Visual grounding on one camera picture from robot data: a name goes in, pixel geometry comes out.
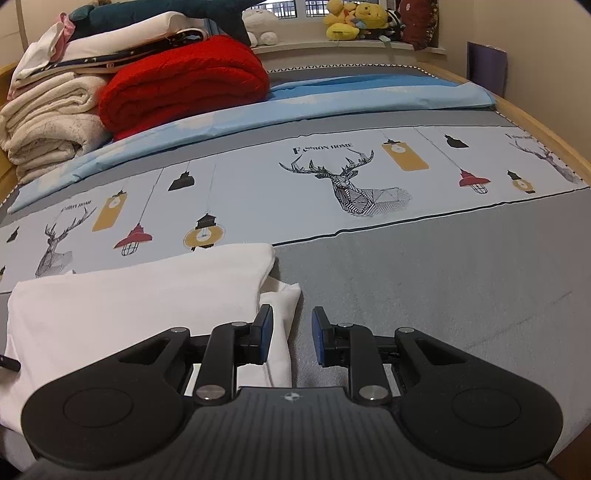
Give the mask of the white long-sleeve shirt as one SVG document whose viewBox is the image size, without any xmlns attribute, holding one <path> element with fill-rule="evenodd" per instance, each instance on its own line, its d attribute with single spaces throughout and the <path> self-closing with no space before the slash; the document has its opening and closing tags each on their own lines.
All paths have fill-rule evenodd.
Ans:
<svg viewBox="0 0 591 480">
<path fill-rule="evenodd" d="M 238 370 L 242 386 L 288 387 L 287 345 L 301 288 L 270 277 L 269 244 L 232 244 L 114 270 L 18 283 L 8 299 L 5 352 L 21 370 L 1 377 L 1 424 L 22 430 L 26 400 L 41 386 L 166 329 L 194 335 L 250 322 L 273 307 L 273 339 L 263 366 Z"/>
</svg>

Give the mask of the cream folded blanket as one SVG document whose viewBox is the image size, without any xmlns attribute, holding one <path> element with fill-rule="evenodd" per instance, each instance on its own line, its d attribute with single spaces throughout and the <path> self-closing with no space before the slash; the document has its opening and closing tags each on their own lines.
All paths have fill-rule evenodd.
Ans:
<svg viewBox="0 0 591 480">
<path fill-rule="evenodd" d="M 107 143 L 98 115 L 107 80 L 64 73 L 39 83 L 1 109 L 1 149 L 21 185 Z"/>
</svg>

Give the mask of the printed deer bed sheet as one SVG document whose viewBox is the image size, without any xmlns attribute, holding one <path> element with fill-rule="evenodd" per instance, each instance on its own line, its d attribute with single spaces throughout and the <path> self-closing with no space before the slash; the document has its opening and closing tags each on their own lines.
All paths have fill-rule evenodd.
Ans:
<svg viewBox="0 0 591 480">
<path fill-rule="evenodd" d="M 283 245 L 582 189 L 514 126 L 406 126 L 287 138 L 68 197 L 1 230 L 1 288 L 229 243 Z"/>
</svg>

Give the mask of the white pink garment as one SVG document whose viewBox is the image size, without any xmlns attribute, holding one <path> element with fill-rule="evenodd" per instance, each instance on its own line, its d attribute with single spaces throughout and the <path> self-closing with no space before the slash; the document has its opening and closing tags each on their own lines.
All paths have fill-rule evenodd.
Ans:
<svg viewBox="0 0 591 480">
<path fill-rule="evenodd" d="M 7 93 L 8 100 L 15 97 L 18 81 L 28 78 L 36 69 L 62 58 L 66 44 L 74 31 L 75 25 L 68 14 L 62 12 L 57 17 L 56 23 L 38 41 L 29 45 L 13 72 Z"/>
</svg>

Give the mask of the white folded bedding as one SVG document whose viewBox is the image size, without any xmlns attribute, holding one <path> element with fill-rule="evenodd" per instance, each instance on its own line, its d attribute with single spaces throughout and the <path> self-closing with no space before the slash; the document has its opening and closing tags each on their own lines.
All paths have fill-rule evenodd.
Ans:
<svg viewBox="0 0 591 480">
<path fill-rule="evenodd" d="M 204 40 L 209 33 L 204 21 L 168 12 L 106 33 L 77 40 L 73 35 L 61 59 L 18 81 L 16 91 L 65 72 L 113 73 L 150 54 Z"/>
</svg>

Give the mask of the purple box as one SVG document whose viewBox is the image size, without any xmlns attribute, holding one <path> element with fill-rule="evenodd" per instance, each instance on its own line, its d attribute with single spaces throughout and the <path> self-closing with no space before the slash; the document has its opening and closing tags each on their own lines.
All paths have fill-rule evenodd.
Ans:
<svg viewBox="0 0 591 480">
<path fill-rule="evenodd" d="M 467 43 L 467 79 L 497 96 L 504 97 L 508 75 L 508 55 L 490 45 Z"/>
</svg>

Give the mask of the red folded blanket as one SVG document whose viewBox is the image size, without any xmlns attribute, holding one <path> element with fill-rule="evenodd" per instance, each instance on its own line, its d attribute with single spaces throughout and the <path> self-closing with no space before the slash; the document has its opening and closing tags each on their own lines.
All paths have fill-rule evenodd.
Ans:
<svg viewBox="0 0 591 480">
<path fill-rule="evenodd" d="M 269 91 L 269 74 L 256 54 L 228 35 L 215 35 L 122 68 L 103 89 L 98 114 L 120 140 L 196 114 L 256 103 Z"/>
</svg>

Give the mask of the yellow plush toys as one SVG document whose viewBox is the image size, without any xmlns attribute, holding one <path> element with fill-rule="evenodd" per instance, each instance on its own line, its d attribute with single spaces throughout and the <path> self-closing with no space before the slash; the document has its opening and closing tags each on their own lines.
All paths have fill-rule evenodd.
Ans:
<svg viewBox="0 0 591 480">
<path fill-rule="evenodd" d="M 389 27 L 387 10 L 376 3 L 329 0 L 324 24 L 332 41 L 356 40 L 361 34 Z"/>
</svg>

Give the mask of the white plush toy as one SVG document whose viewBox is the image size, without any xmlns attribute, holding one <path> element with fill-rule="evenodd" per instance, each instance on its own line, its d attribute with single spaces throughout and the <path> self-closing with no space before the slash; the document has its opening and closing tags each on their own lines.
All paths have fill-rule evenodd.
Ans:
<svg viewBox="0 0 591 480">
<path fill-rule="evenodd" d="M 266 9 L 249 9 L 242 13 L 242 21 L 249 35 L 250 46 L 273 46 L 280 43 L 276 33 L 280 19 Z"/>
</svg>

